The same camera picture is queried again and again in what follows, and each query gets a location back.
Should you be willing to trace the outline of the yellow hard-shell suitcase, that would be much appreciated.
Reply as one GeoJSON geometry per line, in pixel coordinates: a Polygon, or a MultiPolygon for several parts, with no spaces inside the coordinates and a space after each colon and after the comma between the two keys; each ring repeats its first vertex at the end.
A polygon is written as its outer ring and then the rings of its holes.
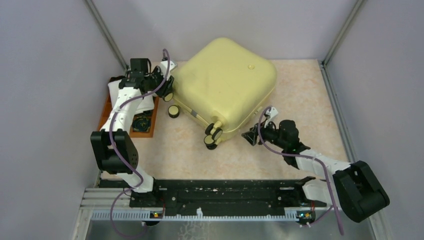
{"type": "Polygon", "coordinates": [[[203,127],[206,148],[214,150],[261,111],[275,89],[277,69],[234,40],[219,37],[172,76],[169,117],[186,113],[203,127]]]}

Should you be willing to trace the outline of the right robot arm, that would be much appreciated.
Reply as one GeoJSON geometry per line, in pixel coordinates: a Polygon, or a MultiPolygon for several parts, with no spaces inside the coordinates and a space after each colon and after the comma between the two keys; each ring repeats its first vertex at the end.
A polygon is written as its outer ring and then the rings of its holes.
{"type": "Polygon", "coordinates": [[[308,180],[293,192],[293,200],[299,206],[307,206],[311,201],[336,205],[350,220],[359,223],[391,203],[366,162],[348,163],[316,152],[300,141],[293,120],[282,120],[279,126],[273,122],[257,123],[242,137],[252,146],[279,147],[279,155],[288,165],[322,177],[308,180]]]}

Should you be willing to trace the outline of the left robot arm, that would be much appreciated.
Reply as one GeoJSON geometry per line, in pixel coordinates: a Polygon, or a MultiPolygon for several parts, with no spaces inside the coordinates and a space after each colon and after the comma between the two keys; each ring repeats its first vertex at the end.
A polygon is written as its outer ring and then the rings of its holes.
{"type": "Polygon", "coordinates": [[[132,58],[131,69],[117,81],[117,96],[104,125],[90,135],[90,142],[98,168],[124,180],[130,189],[141,194],[149,207],[160,202],[159,191],[153,188],[154,178],[139,166],[139,155],[130,132],[139,105],[156,95],[164,100],[173,96],[172,70],[176,64],[164,57],[149,71],[147,58],[132,58]]]}

